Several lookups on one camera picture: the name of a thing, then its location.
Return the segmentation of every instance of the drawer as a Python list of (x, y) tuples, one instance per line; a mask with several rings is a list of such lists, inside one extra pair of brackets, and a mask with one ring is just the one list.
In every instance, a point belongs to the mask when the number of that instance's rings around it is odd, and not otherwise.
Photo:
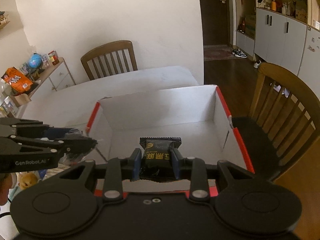
[(61, 63), (61, 65), (53, 71), (53, 73), (50, 75), (50, 79), (52, 84), (55, 87), (58, 87), (61, 81), (68, 75), (68, 71), (66, 68), (66, 65), (64, 62)]
[(72, 87), (75, 84), (73, 83), (70, 75), (67, 75), (62, 81), (61, 83), (57, 86), (57, 91), (68, 88), (68, 87)]

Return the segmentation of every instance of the screw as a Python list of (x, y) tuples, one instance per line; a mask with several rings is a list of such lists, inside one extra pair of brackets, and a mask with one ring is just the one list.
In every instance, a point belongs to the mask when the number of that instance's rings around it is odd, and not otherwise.
[(149, 200), (149, 199), (145, 199), (145, 200), (143, 201), (143, 203), (146, 204), (146, 205), (150, 205), (150, 204), (152, 203), (152, 201)]
[(120, 196), (120, 192), (117, 190), (108, 190), (104, 193), (106, 198), (117, 198)]
[(208, 193), (205, 190), (198, 189), (192, 192), (193, 197), (196, 198), (205, 198), (207, 197)]
[(153, 203), (159, 203), (159, 202), (161, 202), (161, 199), (160, 198), (153, 198), (152, 202)]

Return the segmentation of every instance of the cardboard box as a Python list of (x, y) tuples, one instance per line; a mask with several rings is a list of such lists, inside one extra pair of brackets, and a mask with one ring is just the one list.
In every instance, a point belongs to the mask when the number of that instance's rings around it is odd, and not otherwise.
[[(194, 86), (101, 99), (87, 132), (98, 141), (97, 148), (107, 160), (129, 157), (135, 148), (141, 148), (140, 137), (181, 137), (179, 151), (184, 157), (198, 157), (207, 164), (228, 160), (245, 169), (248, 164), (250, 170), (250, 159), (238, 144), (242, 139), (231, 128), (230, 118), (217, 86)], [(95, 151), (86, 159), (103, 162)], [(123, 181), (123, 187), (126, 192), (188, 190), (190, 181)]]
[(305, 10), (296, 10), (296, 19), (304, 23), (308, 22), (307, 13)]
[(249, 35), (253, 39), (256, 35), (256, 16), (249, 14), (245, 16), (245, 34)]

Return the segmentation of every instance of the plush toy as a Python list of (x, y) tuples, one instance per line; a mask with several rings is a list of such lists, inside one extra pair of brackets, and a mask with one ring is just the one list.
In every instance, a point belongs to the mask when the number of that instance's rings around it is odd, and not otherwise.
[(24, 190), (38, 183), (38, 178), (35, 174), (28, 172), (26, 174), (22, 174), (19, 180), (20, 189)]

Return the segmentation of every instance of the globe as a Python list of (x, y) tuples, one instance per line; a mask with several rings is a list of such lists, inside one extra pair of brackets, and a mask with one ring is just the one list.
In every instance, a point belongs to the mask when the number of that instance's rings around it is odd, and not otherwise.
[(32, 57), (29, 59), (29, 66), (31, 68), (40, 67), (42, 63), (42, 59), (39, 54), (33, 54)]

